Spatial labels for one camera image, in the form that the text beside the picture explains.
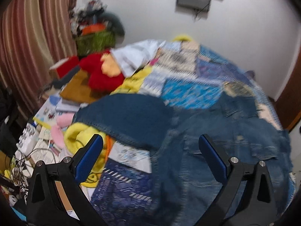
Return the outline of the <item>yellow fleece blanket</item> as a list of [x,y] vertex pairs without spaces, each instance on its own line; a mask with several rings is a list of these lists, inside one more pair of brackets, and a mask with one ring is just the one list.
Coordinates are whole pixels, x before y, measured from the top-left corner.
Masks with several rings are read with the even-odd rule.
[[81,185],[87,188],[96,188],[108,160],[109,153],[113,146],[113,139],[104,132],[88,126],[86,124],[76,122],[70,125],[64,134],[64,143],[71,154],[75,154],[80,148],[84,147],[94,134],[102,137],[104,145],[101,153],[98,156],[87,180]]

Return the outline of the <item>pink plush toy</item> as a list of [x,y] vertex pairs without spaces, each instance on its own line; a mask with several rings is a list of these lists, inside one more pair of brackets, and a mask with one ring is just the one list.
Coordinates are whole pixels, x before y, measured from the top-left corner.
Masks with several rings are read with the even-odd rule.
[[50,134],[54,144],[60,149],[63,149],[65,146],[63,129],[71,125],[73,117],[74,113],[64,113],[58,116],[56,124],[50,129]]

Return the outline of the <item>wooden door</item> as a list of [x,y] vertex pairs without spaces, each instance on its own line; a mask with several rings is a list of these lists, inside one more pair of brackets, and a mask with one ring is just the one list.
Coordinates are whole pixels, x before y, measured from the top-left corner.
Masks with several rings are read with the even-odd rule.
[[300,53],[290,78],[275,102],[275,109],[284,129],[291,131],[300,121],[301,62]]

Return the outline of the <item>brown folded cloth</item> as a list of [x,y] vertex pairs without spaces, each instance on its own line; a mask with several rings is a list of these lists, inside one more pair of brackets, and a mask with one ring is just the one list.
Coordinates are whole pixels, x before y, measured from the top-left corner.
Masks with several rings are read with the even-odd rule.
[[67,101],[73,101],[78,104],[88,103],[91,104],[104,95],[92,91],[88,86],[89,75],[83,71],[79,70],[66,84],[64,89],[61,91],[60,96]]

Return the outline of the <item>red plush toy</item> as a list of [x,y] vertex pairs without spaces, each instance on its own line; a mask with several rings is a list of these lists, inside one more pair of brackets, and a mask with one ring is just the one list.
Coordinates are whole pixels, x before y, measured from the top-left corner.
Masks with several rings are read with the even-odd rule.
[[109,50],[89,54],[80,60],[79,66],[89,75],[88,86],[95,92],[111,93],[125,80]]

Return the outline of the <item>blue patchwork bedspread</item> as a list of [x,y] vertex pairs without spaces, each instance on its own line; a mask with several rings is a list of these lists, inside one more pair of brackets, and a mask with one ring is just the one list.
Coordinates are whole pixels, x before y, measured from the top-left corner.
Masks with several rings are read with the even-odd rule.
[[108,225],[192,225],[220,191],[198,139],[207,134],[231,157],[264,161],[277,213],[293,195],[290,139],[262,88],[206,47],[163,50],[139,89],[127,79],[78,120],[145,152],[150,173],[129,157],[110,159],[92,196]]

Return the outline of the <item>white folded shirt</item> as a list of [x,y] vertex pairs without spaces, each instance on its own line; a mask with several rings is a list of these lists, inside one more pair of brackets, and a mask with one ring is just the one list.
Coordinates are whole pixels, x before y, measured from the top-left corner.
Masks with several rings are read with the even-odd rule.
[[165,43],[165,40],[148,39],[111,49],[110,53],[124,77],[129,78],[154,59],[158,49]]

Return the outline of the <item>striped red curtain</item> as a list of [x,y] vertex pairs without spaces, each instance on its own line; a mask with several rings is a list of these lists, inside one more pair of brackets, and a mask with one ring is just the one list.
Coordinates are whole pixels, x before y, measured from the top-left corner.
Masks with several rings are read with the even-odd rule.
[[11,0],[1,15],[1,82],[22,114],[39,109],[49,68],[77,53],[69,14],[77,0]]

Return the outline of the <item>green basket of clutter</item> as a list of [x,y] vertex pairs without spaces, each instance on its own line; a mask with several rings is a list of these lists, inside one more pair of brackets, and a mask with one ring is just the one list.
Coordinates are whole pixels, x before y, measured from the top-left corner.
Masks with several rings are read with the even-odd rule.
[[84,8],[73,8],[69,15],[71,33],[80,57],[112,48],[116,39],[125,36],[120,18],[107,11],[107,5],[101,0],[90,0]]

